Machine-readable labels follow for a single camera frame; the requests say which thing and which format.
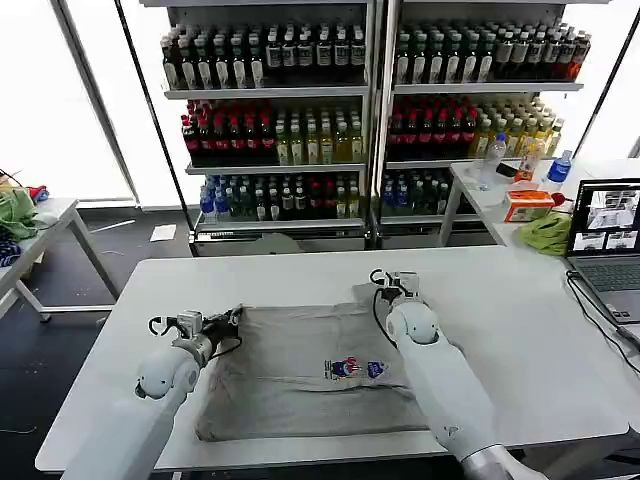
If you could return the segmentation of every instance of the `laptop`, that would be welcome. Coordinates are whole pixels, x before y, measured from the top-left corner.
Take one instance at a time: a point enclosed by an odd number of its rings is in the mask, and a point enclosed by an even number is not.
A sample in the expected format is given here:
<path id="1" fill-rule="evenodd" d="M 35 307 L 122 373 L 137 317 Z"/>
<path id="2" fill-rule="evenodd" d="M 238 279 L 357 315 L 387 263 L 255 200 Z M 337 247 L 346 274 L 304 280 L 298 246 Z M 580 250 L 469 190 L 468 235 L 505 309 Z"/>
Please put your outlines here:
<path id="1" fill-rule="evenodd" d="M 569 231 L 567 260 L 610 320 L 640 324 L 640 179 L 583 180 Z"/>

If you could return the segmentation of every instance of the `green cloth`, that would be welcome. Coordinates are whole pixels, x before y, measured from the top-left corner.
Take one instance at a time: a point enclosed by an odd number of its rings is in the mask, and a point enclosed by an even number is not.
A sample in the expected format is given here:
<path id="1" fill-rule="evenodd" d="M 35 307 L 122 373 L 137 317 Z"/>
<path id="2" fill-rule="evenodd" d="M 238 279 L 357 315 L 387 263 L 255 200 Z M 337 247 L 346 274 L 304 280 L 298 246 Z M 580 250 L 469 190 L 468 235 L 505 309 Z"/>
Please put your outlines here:
<path id="1" fill-rule="evenodd" d="M 571 215 L 552 212 L 518 229 L 520 240 L 546 255 L 564 255 L 567 251 Z"/>
<path id="2" fill-rule="evenodd" d="M 3 226 L 16 240 L 31 238 L 38 233 L 33 225 L 36 207 L 27 190 L 17 188 L 0 192 L 0 226 Z"/>

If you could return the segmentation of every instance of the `shelf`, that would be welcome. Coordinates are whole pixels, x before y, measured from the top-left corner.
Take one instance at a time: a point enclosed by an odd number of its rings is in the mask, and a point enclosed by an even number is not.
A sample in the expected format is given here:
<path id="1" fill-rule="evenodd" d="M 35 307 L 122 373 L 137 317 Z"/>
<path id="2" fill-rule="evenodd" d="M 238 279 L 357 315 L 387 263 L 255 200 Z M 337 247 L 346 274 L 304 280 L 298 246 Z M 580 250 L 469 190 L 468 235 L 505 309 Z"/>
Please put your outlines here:
<path id="1" fill-rule="evenodd" d="M 395 95 L 422 95 L 429 93 L 530 93 L 577 92 L 584 85 L 572 82 L 543 83 L 419 83 L 396 85 Z"/>
<path id="2" fill-rule="evenodd" d="M 292 230 L 357 230 L 363 227 L 360 218 L 345 218 L 340 220 L 290 220 L 266 222 L 224 222 L 198 223 L 197 233 L 233 234 L 246 232 L 285 232 Z"/>
<path id="3" fill-rule="evenodd" d="M 234 5 L 361 4 L 370 0 L 140 0 L 145 7 L 224 7 Z"/>
<path id="4" fill-rule="evenodd" d="M 227 88 L 225 90 L 168 90 L 169 100 L 230 100 L 236 98 L 361 97 L 366 85 L 331 87 Z"/>
<path id="5" fill-rule="evenodd" d="M 193 167 L 185 170 L 189 175 L 264 175 L 282 173 L 315 173 L 315 172 L 364 172 L 364 163 L 335 163 L 331 165 L 261 165 L 255 167 Z"/>
<path id="6" fill-rule="evenodd" d="M 543 3 L 543 4 L 607 4 L 610 0 L 446 0 L 446 3 L 507 3 L 507 4 L 531 4 L 531 3 Z M 404 0 L 405 3 L 445 3 L 443 0 Z"/>
<path id="7" fill-rule="evenodd" d="M 422 225 L 428 223 L 440 224 L 444 220 L 444 215 L 406 215 L 397 217 L 382 217 L 380 223 L 386 226 L 399 225 Z M 480 222 L 480 217 L 476 214 L 458 214 L 454 222 Z"/>
<path id="8" fill-rule="evenodd" d="M 421 170 L 428 168 L 448 168 L 453 163 L 472 162 L 469 158 L 456 158 L 452 160 L 416 160 L 407 162 L 387 162 L 387 170 Z"/>

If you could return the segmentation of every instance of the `white wall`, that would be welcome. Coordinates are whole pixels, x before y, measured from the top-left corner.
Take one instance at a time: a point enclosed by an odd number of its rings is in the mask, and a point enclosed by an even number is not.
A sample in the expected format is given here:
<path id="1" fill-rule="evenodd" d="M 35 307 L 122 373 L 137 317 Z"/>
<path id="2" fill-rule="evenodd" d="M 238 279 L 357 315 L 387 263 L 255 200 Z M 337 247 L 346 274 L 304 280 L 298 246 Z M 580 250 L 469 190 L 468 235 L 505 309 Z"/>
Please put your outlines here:
<path id="1" fill-rule="evenodd" d="M 178 196 L 138 81 L 113 0 L 67 0 L 143 207 L 178 205 Z M 164 8 L 122 0 L 147 86 L 187 203 L 197 204 L 201 177 L 188 177 L 180 133 L 186 102 L 164 97 L 160 38 L 169 30 Z"/>
<path id="2" fill-rule="evenodd" d="M 13 2 L 0 23 L 0 168 L 55 196 L 130 198 L 49 2 Z"/>
<path id="3" fill-rule="evenodd" d="M 566 120 L 562 130 L 562 139 L 556 152 L 562 152 L 565 149 L 575 152 L 639 6 L 640 0 L 612 0 L 607 5 L 566 6 L 563 20 L 570 25 L 575 25 L 578 30 L 586 30 L 593 35 L 593 38 L 591 50 L 577 79 L 578 82 L 584 83 L 584 88 L 575 93 L 549 92 L 541 95 L 544 102 L 548 103 L 559 117 Z M 635 54 L 631 50 L 627 53 L 628 62 L 634 65 L 629 68 L 631 70 L 635 68 L 636 78 L 640 73 L 640 69 L 638 69 L 639 47 L 636 42 Z M 622 157 L 626 156 L 631 145 L 640 135 L 640 131 L 636 129 L 637 133 L 635 133 L 633 142 L 628 146 L 628 142 L 620 142 L 614 132 L 620 131 L 622 133 L 633 130 L 635 127 L 633 124 L 636 122 L 633 121 L 631 113 L 632 105 L 636 107 L 640 105 L 640 98 L 638 98 L 635 88 L 631 88 L 631 83 L 632 80 L 629 78 L 626 86 L 623 83 L 616 86 L 616 89 L 619 89 L 616 95 L 626 97 L 627 106 L 624 108 L 622 108 L 623 105 L 612 106 L 606 116 L 604 116 L 604 111 L 601 111 L 598 123 L 602 127 L 598 127 L 598 133 L 595 133 L 595 128 L 592 130 L 589 135 L 589 145 L 584 145 L 580 157 L 583 155 L 603 155 L 605 158 L 616 158 L 615 155 L 618 153 L 622 153 Z M 613 149 L 612 142 L 620 143 L 620 149 Z"/>

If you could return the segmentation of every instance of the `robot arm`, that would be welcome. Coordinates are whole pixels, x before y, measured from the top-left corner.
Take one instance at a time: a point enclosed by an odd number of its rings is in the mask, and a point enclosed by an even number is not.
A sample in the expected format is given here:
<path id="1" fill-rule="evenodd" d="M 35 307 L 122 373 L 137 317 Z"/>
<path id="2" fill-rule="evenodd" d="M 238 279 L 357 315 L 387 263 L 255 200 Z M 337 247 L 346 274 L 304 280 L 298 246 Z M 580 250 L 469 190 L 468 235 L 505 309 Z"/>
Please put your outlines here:
<path id="1" fill-rule="evenodd" d="M 385 275 L 389 282 L 385 278 L 380 284 L 383 298 L 390 300 L 386 330 L 438 443 L 472 480 L 546 479 L 498 443 L 493 404 L 462 352 L 440 329 L 435 312 L 420 298 L 417 275 Z"/>
<path id="2" fill-rule="evenodd" d="M 213 358 L 221 340 L 239 339 L 240 311 L 241 308 L 229 310 L 204 323 L 200 313 L 191 311 L 170 319 L 173 325 L 169 323 L 162 334 L 175 326 L 181 338 L 154 352 L 140 365 L 136 395 L 104 412 L 62 478 L 147 478 L 171 436 L 178 409 L 198 382 L 200 370 Z"/>

